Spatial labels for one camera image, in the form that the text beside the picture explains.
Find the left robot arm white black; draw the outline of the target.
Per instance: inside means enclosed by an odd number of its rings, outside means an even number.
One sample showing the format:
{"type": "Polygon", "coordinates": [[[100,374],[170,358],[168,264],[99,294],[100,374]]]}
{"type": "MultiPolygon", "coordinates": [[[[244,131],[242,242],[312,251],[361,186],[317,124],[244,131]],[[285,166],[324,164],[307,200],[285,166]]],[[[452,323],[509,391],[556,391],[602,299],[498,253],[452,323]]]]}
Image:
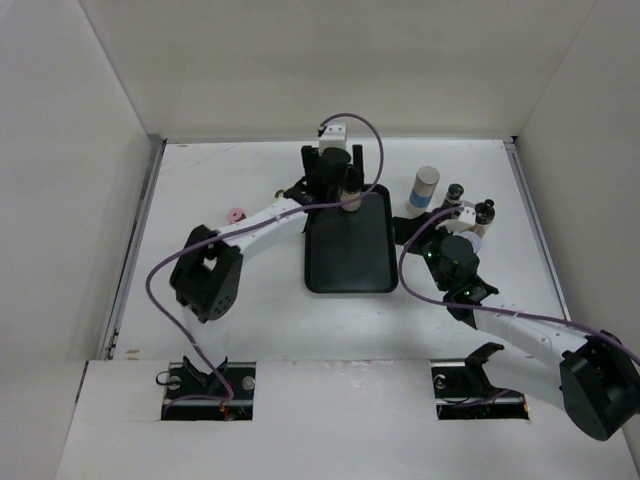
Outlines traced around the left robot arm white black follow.
{"type": "Polygon", "coordinates": [[[166,317],[204,362],[190,375],[190,386],[206,399],[229,388],[224,378],[227,357],[207,353],[197,338],[198,326],[222,319],[238,297],[242,269],[249,260],[291,236],[304,232],[313,213],[352,206],[365,192],[363,148],[304,146],[304,174],[275,202],[235,224],[212,230],[195,227],[175,258],[169,285],[184,320],[166,317]]]}

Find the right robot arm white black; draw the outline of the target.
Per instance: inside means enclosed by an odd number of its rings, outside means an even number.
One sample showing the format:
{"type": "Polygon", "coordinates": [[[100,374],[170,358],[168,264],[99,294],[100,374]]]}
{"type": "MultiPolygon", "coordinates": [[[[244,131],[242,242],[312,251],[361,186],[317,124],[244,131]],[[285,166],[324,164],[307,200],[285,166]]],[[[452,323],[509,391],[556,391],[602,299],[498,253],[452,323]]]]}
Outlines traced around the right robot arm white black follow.
{"type": "Polygon", "coordinates": [[[456,320],[497,337],[466,360],[464,384],[528,394],[564,411],[589,437],[605,441],[639,413],[638,357],[612,334],[509,305],[478,274],[492,218],[471,207],[393,220],[401,254],[421,257],[456,320]]]}

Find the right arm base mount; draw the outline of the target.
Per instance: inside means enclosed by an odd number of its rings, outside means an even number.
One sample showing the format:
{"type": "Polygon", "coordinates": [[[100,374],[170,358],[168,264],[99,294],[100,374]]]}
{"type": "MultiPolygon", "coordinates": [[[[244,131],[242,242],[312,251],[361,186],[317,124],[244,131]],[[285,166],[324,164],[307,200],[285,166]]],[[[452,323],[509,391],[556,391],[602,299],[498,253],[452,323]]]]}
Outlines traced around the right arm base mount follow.
{"type": "Polygon", "coordinates": [[[483,367],[502,345],[489,342],[464,359],[446,359],[431,364],[436,415],[441,421],[528,420],[523,394],[494,387],[483,367]]]}

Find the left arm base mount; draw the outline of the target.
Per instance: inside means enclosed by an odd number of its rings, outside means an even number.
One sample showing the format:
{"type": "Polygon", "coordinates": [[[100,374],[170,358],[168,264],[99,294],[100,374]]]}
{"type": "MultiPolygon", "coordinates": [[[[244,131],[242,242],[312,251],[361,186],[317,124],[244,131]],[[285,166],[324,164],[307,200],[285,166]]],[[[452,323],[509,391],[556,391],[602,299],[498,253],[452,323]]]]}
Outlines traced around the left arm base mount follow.
{"type": "Polygon", "coordinates": [[[229,362],[218,367],[232,392],[211,372],[198,369],[186,356],[156,375],[163,389],[162,421],[250,421],[253,419],[255,363],[229,362]]]}

